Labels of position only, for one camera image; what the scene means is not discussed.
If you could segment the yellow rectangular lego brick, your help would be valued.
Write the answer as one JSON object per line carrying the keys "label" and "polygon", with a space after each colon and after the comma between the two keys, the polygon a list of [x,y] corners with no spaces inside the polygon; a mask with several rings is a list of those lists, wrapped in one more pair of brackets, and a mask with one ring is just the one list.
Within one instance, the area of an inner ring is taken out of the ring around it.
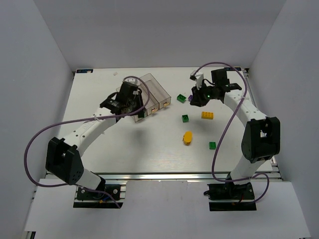
{"label": "yellow rectangular lego brick", "polygon": [[202,112],[201,113],[201,118],[206,119],[206,120],[212,120],[214,119],[214,113],[213,112]]}

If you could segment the yellow rounded lego brick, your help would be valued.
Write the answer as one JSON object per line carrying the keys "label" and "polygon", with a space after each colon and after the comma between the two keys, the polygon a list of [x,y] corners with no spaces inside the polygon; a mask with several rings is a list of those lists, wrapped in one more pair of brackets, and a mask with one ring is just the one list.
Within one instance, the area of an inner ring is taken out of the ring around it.
{"label": "yellow rounded lego brick", "polygon": [[192,142],[192,132],[191,131],[185,132],[182,140],[183,140],[184,145],[190,145]]}

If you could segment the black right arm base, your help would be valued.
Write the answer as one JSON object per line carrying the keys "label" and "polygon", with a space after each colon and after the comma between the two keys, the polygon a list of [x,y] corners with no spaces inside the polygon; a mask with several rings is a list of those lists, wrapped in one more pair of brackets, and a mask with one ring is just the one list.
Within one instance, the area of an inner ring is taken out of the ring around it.
{"label": "black right arm base", "polygon": [[255,195],[251,183],[208,184],[203,195],[209,199],[211,212],[256,211]]}

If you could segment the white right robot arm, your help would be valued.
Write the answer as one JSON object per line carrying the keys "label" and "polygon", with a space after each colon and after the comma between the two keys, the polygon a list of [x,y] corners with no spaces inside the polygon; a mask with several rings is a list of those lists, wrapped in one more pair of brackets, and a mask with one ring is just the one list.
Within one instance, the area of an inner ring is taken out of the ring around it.
{"label": "white right robot arm", "polygon": [[227,176],[226,182],[245,185],[259,167],[280,152],[280,121],[259,111],[246,97],[247,89],[231,83],[225,69],[211,71],[212,85],[204,83],[204,75],[193,71],[190,79],[196,82],[192,88],[191,105],[203,107],[210,100],[220,100],[233,111],[245,127],[241,151],[242,157]]}

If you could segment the small green lego brick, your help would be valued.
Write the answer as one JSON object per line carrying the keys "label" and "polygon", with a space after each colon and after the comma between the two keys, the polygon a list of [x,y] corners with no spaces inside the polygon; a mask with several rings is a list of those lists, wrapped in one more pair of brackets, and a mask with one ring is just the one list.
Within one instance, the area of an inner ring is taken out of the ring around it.
{"label": "small green lego brick", "polygon": [[181,116],[181,119],[182,119],[182,122],[183,122],[183,123],[189,122],[189,117],[188,117],[188,115],[182,115],[182,116]]}

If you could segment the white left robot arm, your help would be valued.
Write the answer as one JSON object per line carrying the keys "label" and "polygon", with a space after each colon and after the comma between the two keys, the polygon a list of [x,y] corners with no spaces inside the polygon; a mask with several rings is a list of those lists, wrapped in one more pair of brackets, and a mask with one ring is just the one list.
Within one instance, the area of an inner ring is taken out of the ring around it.
{"label": "white left robot arm", "polygon": [[81,157],[102,134],[126,115],[144,113],[142,90],[137,79],[126,78],[119,92],[110,94],[93,114],[72,133],[48,143],[45,168],[68,185],[104,191],[105,180],[83,166]]}

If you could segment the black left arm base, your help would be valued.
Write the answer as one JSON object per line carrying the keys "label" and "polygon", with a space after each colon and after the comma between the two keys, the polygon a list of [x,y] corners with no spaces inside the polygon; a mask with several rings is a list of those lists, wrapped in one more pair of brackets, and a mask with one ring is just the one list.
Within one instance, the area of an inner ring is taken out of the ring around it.
{"label": "black left arm base", "polygon": [[90,192],[83,187],[78,187],[75,193],[73,208],[81,209],[119,209],[122,207],[126,193],[125,181],[106,181],[104,193]]}

